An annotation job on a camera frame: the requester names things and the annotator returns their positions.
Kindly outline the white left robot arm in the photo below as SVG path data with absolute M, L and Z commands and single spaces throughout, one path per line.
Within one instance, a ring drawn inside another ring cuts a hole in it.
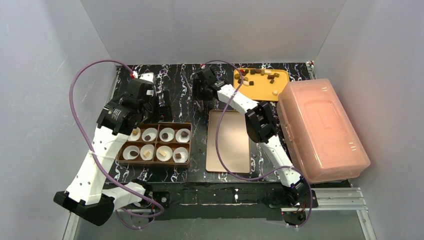
M 131 79 L 126 92 L 103 107 L 94 138 L 90 140 L 86 133 L 82 134 L 89 151 L 71 184 L 55 194 L 56 204 L 96 226 L 106 223 L 116 210 L 142 201 L 159 208 L 151 218 L 164 213 L 164 207 L 149 198 L 149 184 L 141 180 L 122 184 L 109 175 L 133 129 L 144 120 L 158 120 L 155 83 L 154 78 Z

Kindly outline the rose gold box lid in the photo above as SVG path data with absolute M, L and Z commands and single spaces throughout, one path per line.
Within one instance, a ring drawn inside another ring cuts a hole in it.
M 245 116 L 235 110 L 226 111 L 218 127 L 221 115 L 221 110 L 209 111 L 205 169 L 211 173 L 226 172 L 216 152 L 218 139 L 225 166 L 233 173 L 248 174 L 251 172 L 251 152 Z

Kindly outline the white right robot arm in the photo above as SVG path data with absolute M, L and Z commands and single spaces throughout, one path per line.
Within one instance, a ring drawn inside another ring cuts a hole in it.
M 195 74 L 192 95 L 196 100 L 217 99 L 244 115 L 249 139 L 264 150 L 273 164 L 270 173 L 278 174 L 288 201 L 292 205 L 312 203 L 312 188 L 284 150 L 278 136 L 277 119 L 268 102 L 248 98 L 230 83 L 219 80 L 210 67 Z

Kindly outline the brown chocolate box tray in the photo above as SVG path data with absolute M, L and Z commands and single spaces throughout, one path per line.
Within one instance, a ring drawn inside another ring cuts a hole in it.
M 157 138 L 155 141 L 150 141 L 150 142 L 146 142 L 142 140 L 142 135 L 140 137 L 140 139 L 138 141 L 128 141 L 126 143 L 124 143 L 123 147 L 120 149 L 119 154 L 117 155 L 117 162 L 120 164 L 129 164 L 129 165 L 135 165 L 135 166 L 143 166 L 143 167 L 163 167 L 163 168 L 188 168 L 190 165 L 190 159 L 191 159 L 191 138 L 192 138 L 192 125 L 190 123 L 175 123 L 175 122 L 160 122 L 160 123 L 155 123 L 155 124 L 140 124 L 139 126 L 135 127 L 135 128 L 140 128 L 141 134 L 143 133 L 143 131 L 145 129 L 148 128 L 155 128 L 157 129 Z M 175 131 L 175 135 L 172 141 L 170 142 L 163 142 L 160 140 L 159 134 L 160 131 L 164 128 L 172 128 Z M 180 129 L 189 129 L 191 136 L 190 136 L 190 141 L 187 143 L 180 143 L 177 142 L 175 137 L 176 137 L 176 133 L 178 130 Z M 143 145 L 147 145 L 147 144 L 151 144 L 154 145 L 155 149 L 154 149 L 154 157 L 152 160 L 150 161 L 144 161 L 141 159 L 140 155 L 134 159 L 134 160 L 124 160 L 123 158 L 123 150 L 128 147 L 128 146 L 137 146 L 139 148 L 139 152 L 140 152 L 140 148 Z M 186 163 L 176 163 L 173 160 L 173 156 L 170 158 L 170 160 L 168 161 L 159 161 L 156 157 L 156 151 L 158 149 L 158 147 L 160 146 L 169 146 L 172 151 L 174 152 L 175 149 L 179 148 L 179 147 L 184 147 L 188 150 L 189 153 L 189 158 L 188 161 Z

